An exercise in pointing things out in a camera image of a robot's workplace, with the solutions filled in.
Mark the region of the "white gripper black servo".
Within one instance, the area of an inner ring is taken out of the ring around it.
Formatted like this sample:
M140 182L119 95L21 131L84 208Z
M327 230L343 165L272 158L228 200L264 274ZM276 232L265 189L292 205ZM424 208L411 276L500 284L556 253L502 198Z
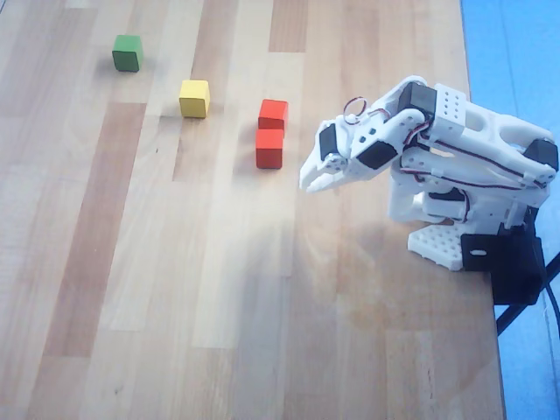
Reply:
M375 115L349 125L339 115L321 123L315 135L315 157L299 172L307 193L330 190L357 180L370 180L387 169L402 152L402 118L386 122Z

